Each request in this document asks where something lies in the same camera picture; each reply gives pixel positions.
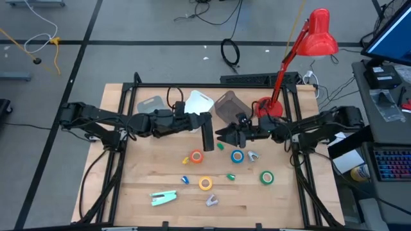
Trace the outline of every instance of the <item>keyboard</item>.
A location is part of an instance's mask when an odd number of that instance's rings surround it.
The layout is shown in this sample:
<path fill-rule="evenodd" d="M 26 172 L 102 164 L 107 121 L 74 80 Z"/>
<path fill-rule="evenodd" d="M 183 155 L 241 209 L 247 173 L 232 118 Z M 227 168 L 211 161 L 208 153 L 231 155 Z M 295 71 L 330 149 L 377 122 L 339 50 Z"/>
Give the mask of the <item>keyboard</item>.
<path fill-rule="evenodd" d="M 265 73 L 265 74 L 237 74 L 221 76 L 220 83 L 228 84 L 255 84 L 255 85 L 267 85 L 273 87 L 277 80 L 277 73 Z M 299 81 L 298 72 L 286 72 L 284 74 L 282 84 L 296 84 Z"/>
<path fill-rule="evenodd" d="M 373 147 L 371 152 L 380 181 L 411 180 L 411 147 Z"/>

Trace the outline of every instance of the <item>white cable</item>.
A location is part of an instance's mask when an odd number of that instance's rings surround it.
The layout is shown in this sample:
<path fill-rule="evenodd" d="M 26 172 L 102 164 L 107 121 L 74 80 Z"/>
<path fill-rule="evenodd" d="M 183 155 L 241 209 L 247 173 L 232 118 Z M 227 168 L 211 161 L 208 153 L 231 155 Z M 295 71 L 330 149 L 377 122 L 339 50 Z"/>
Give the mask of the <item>white cable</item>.
<path fill-rule="evenodd" d="M 27 0 L 24 0 L 24 2 L 27 4 L 28 8 L 29 8 L 35 15 L 37 15 L 37 17 L 39 17 L 39 18 L 41 18 L 42 20 L 44 20 L 44 21 L 52 24 L 52 25 L 56 28 L 56 32 L 54 32 L 54 35 L 53 35 L 53 36 L 51 36 L 51 35 L 48 34 L 48 33 L 41 33 L 41 34 L 35 35 L 35 36 L 32 37 L 32 38 L 29 38 L 29 39 L 24 43 L 24 50 L 25 50 L 27 53 L 33 54 L 33 53 L 36 53 L 37 51 L 40 51 L 41 49 L 43 49 L 43 48 L 50 42 L 50 40 L 52 40 L 54 37 L 56 37 L 57 30 L 58 30 L 58 26 L 57 26 L 56 24 L 50 22 L 49 20 L 41 17 L 38 13 L 36 13 L 36 12 L 33 10 L 33 7 L 28 4 Z M 28 50 L 27 50 L 27 47 L 26 47 L 27 44 L 28 44 L 30 41 L 32 41 L 33 39 L 35 39 L 35 38 L 37 38 L 37 37 L 39 37 L 39 36 L 43 36 L 43 35 L 48 36 L 48 37 L 49 37 L 49 40 L 48 40 L 45 44 L 43 44 L 43 46 L 41 46 L 40 48 L 38 48 L 37 50 L 35 50 L 35 51 L 28 51 Z"/>
<path fill-rule="evenodd" d="M 314 78 L 315 78 L 315 83 L 317 84 L 317 86 L 319 86 L 319 85 L 320 85 L 319 79 L 317 78 L 317 76 L 316 76 L 316 75 L 314 74 L 314 72 L 312 72 L 312 71 L 307 71 L 307 73 L 302 77 L 302 82 L 306 85 L 307 83 L 306 83 L 306 81 L 305 81 L 305 78 L 308 78 L 308 81 L 309 81 L 310 78 L 311 78 L 311 76 L 314 76 Z M 315 98 L 318 99 L 319 96 L 320 96 L 320 90 L 317 89 L 317 94 L 316 94 Z"/>

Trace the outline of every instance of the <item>yellow cable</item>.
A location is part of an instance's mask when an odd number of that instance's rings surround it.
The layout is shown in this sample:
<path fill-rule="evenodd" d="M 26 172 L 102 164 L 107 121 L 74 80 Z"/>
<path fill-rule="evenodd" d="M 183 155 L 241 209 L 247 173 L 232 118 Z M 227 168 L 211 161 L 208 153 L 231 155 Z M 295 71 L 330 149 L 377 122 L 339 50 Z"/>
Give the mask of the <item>yellow cable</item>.
<path fill-rule="evenodd" d="M 294 25 L 293 25 L 293 28 L 292 28 L 292 30 L 291 30 L 291 34 L 290 34 L 290 36 L 288 37 L 287 46 L 286 46 L 286 48 L 285 48 L 285 53 L 284 53 L 284 58 L 287 56 L 288 47 L 289 47 L 289 45 L 290 45 L 291 37 L 293 37 L 295 27 L 297 26 L 297 22 L 298 22 L 298 20 L 300 19 L 301 12 L 302 12 L 302 10 L 304 9 L 304 5 L 305 5 L 305 4 L 306 4 L 306 0 L 302 0 L 302 3 L 301 3 L 301 5 L 300 5 L 300 9 L 299 9 L 299 11 L 298 11 L 298 15 L 297 15 L 297 17 L 295 18 Z"/>
<path fill-rule="evenodd" d="M 24 48 L 18 43 L 16 42 L 11 36 L 9 36 L 3 29 L 0 28 L 0 32 L 3 33 L 3 35 L 5 35 L 9 40 L 11 40 L 18 48 L 20 48 L 22 51 L 24 51 L 28 56 L 30 56 L 30 58 L 32 60 L 36 60 L 36 57 L 34 57 L 32 54 L 30 54 L 29 52 L 27 52 L 26 50 L 24 50 Z M 51 71 L 50 68 L 48 68 L 45 64 L 41 64 L 41 66 L 43 68 L 45 68 L 46 71 L 50 72 L 51 74 L 54 74 L 53 71 Z"/>
<path fill-rule="evenodd" d="M 60 72 L 60 68 L 58 68 L 58 65 L 57 65 L 58 41 L 60 41 L 60 37 L 55 37 L 55 38 L 53 38 L 53 39 L 50 40 L 50 43 L 56 44 L 57 51 L 56 51 L 56 55 L 54 56 L 54 66 L 55 66 L 56 69 L 57 69 L 58 75 L 61 75 L 62 73 Z"/>

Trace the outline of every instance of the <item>lamp arm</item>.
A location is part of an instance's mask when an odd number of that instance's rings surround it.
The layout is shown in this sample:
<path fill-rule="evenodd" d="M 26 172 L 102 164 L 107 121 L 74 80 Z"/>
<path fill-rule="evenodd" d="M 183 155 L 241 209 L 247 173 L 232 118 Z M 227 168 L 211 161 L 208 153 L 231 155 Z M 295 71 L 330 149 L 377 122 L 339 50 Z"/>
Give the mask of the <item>lamp arm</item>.
<path fill-rule="evenodd" d="M 272 96 L 271 96 L 270 107 L 274 107 L 275 103 L 278 100 L 278 96 L 280 94 L 281 83 L 283 82 L 283 78 L 284 78 L 284 73 L 286 72 L 288 65 L 290 65 L 291 61 L 297 55 L 297 49 L 300 46 L 300 43 L 302 42 L 303 38 L 306 36 L 308 32 L 308 27 L 309 27 L 309 21 L 307 19 L 304 23 L 304 26 L 302 26 L 301 32 L 298 35 L 297 40 L 295 41 L 293 45 L 293 48 L 281 62 L 280 71 L 278 72 L 277 81 L 275 81 L 274 91 L 272 92 Z"/>

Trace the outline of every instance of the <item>lamp shade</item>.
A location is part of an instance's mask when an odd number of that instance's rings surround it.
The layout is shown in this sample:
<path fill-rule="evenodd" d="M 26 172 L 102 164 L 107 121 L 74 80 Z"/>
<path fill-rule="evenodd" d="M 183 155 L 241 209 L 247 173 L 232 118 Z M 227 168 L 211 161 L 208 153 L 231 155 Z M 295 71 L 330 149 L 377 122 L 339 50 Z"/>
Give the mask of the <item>lamp shade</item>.
<path fill-rule="evenodd" d="M 302 56 L 332 55 L 338 52 L 338 44 L 328 33 L 329 11 L 324 8 L 314 10 L 310 15 L 308 35 L 303 38 L 297 54 Z"/>

